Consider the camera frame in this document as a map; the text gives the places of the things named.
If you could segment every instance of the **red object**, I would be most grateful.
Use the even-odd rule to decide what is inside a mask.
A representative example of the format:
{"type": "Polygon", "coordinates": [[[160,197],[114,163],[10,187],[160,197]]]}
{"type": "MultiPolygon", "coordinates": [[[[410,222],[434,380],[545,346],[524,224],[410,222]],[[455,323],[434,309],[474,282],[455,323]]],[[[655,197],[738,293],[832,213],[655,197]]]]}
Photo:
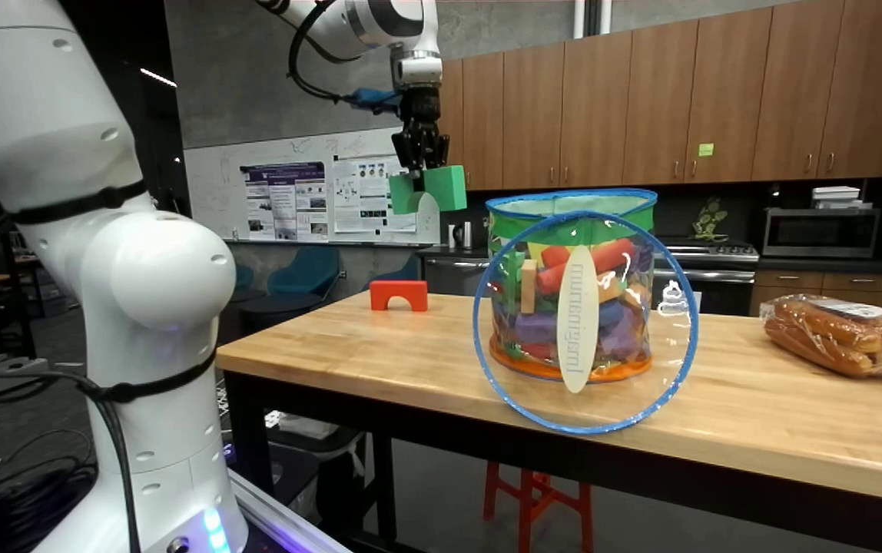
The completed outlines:
{"type": "Polygon", "coordinates": [[[553,489],[550,478],[536,469],[522,469],[519,487],[511,487],[500,479],[496,465],[489,461],[482,521],[495,516],[496,493],[506,493],[511,497],[519,502],[519,553],[531,551],[531,527],[550,505],[572,506],[581,516],[581,553],[593,553],[593,502],[586,484],[581,484],[577,497],[553,489]]]}
{"type": "Polygon", "coordinates": [[[373,279],[373,311],[388,311],[391,298],[405,298],[410,311],[426,311],[430,294],[424,279],[373,279]]]}
{"type": "MultiPolygon", "coordinates": [[[[622,256],[632,256],[632,252],[635,252],[635,245],[631,239],[611,239],[611,244],[589,249],[596,273],[622,269],[627,265],[622,256]]],[[[547,245],[539,252],[545,269],[533,278],[533,289],[539,294],[556,294],[562,289],[565,260],[569,260],[569,249],[562,249],[562,245],[547,245]]]]}

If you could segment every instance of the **kitchen cabinet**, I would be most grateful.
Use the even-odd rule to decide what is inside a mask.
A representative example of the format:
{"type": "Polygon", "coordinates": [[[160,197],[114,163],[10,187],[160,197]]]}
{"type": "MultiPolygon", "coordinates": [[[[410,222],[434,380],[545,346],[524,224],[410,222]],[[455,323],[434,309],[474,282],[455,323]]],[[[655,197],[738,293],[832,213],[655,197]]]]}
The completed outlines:
{"type": "Polygon", "coordinates": [[[622,183],[686,183],[698,23],[631,33],[622,183]]]}
{"type": "Polygon", "coordinates": [[[505,187],[559,187],[562,47],[505,53],[500,72],[505,187]]]}
{"type": "Polygon", "coordinates": [[[748,183],[772,11],[701,18],[692,109],[689,183],[748,183]]]}
{"type": "Polygon", "coordinates": [[[839,23],[843,0],[800,0],[774,11],[755,125],[755,183],[819,174],[839,23]]]}
{"type": "Polygon", "coordinates": [[[617,184],[622,174],[631,33],[562,47],[562,177],[617,184]]]}
{"type": "Polygon", "coordinates": [[[882,174],[882,4],[845,0],[819,144],[823,174],[882,174]]]}
{"type": "Polygon", "coordinates": [[[882,273],[755,271],[748,315],[780,294],[828,294],[882,309],[882,273]]]}
{"type": "Polygon", "coordinates": [[[449,140],[446,160],[464,160],[464,62],[443,58],[443,87],[438,87],[438,131],[449,140]]]}
{"type": "Polygon", "coordinates": [[[462,62],[462,121],[451,131],[449,163],[464,166],[466,192],[500,192],[500,62],[505,57],[479,57],[462,62]]]}

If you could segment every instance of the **whiteboard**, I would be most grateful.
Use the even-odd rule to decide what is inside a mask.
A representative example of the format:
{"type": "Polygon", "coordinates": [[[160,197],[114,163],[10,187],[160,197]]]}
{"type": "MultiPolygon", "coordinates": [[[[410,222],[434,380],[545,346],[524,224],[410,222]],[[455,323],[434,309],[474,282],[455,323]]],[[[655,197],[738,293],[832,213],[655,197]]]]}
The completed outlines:
{"type": "Polygon", "coordinates": [[[397,129],[185,151],[191,215],[235,244],[436,245],[438,206],[388,206],[397,129]]]}

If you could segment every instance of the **green toy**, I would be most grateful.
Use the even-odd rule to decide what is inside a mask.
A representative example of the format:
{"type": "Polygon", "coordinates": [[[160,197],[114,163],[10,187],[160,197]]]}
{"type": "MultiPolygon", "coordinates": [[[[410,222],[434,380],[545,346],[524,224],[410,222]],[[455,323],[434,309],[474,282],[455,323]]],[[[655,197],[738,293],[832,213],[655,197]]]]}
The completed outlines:
{"type": "MultiPolygon", "coordinates": [[[[466,209],[466,174],[464,166],[436,166],[424,174],[424,192],[436,199],[438,213],[466,209]]],[[[391,209],[397,215],[418,213],[418,192],[409,174],[388,177],[391,209]]]]}

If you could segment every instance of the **poster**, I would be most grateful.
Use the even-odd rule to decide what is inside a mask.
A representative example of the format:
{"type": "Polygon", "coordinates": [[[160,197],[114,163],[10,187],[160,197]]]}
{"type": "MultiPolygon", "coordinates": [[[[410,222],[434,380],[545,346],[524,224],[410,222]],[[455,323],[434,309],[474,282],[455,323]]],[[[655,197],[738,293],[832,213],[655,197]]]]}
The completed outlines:
{"type": "Polygon", "coordinates": [[[352,157],[336,163],[333,233],[352,244],[418,244],[418,218],[391,213],[388,174],[403,172],[397,157],[352,157]]]}
{"type": "Polygon", "coordinates": [[[329,183],[322,163],[239,166],[250,239],[329,244],[329,183]]]}

